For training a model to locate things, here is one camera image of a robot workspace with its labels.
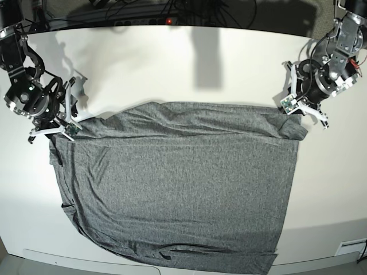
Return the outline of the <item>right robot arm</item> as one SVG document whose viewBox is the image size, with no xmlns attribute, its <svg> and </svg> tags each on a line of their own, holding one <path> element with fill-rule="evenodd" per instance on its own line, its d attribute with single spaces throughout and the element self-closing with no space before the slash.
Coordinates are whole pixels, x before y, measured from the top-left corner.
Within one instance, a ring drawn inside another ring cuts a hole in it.
<svg viewBox="0 0 367 275">
<path fill-rule="evenodd" d="M 64 126 L 77 116 L 77 100 L 71 95 L 76 82 L 64 82 L 45 69 L 43 59 L 28 45 L 21 25 L 1 30 L 1 69 L 7 71 L 11 86 L 4 96 L 7 107 L 33 120 L 37 131 Z"/>
</svg>

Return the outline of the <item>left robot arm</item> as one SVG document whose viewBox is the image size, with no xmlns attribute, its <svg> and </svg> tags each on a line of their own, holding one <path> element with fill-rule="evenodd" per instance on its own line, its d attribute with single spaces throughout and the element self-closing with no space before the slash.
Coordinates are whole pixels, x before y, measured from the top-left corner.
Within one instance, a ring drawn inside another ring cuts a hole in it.
<svg viewBox="0 0 367 275">
<path fill-rule="evenodd" d="M 338 7 L 345 15 L 334 19 L 333 28 L 317 42 L 309 58 L 296 66 L 297 103 L 316 108 L 352 87 L 361 75 L 357 55 L 366 48 L 366 1 L 345 1 Z"/>
</svg>

